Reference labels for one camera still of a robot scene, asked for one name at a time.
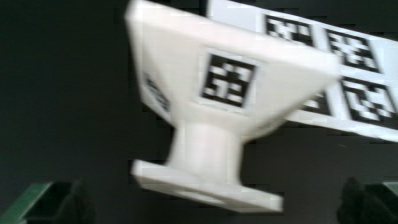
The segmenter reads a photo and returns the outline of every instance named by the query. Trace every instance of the white 3d-printed object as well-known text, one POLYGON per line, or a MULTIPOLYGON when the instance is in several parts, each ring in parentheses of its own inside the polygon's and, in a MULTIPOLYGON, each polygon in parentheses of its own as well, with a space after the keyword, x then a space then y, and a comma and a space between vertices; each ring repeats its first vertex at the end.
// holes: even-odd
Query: white 3d-printed object
POLYGON ((139 183, 239 212, 279 212, 281 196, 240 184, 242 145, 338 80, 338 56, 144 0, 127 20, 143 101, 176 127, 167 164, 136 161, 139 183))

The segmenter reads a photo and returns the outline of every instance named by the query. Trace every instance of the dark background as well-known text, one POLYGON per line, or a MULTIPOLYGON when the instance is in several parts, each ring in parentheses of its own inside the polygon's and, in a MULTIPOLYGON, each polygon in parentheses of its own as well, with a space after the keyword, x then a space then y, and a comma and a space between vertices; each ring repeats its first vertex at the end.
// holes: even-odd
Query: dark background
MULTIPOLYGON (((398 37, 393 0, 249 4, 398 37)), ((86 180, 98 224, 336 224, 349 177, 398 180, 397 143, 288 123, 246 146, 242 181, 283 192, 283 215, 246 215, 148 192, 130 161, 164 162, 173 128, 141 104, 128 1, 0 1, 0 212, 32 182, 86 180)), ((167 3, 205 13, 207 2, 167 3)))

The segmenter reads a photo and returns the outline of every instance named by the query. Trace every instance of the object base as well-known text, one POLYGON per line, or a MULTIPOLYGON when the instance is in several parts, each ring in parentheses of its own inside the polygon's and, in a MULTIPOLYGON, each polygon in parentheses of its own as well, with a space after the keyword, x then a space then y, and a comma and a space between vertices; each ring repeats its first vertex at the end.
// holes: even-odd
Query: object base
POLYGON ((143 188, 242 213, 281 212, 283 197, 242 185, 205 179, 180 169, 136 161, 132 174, 143 188))

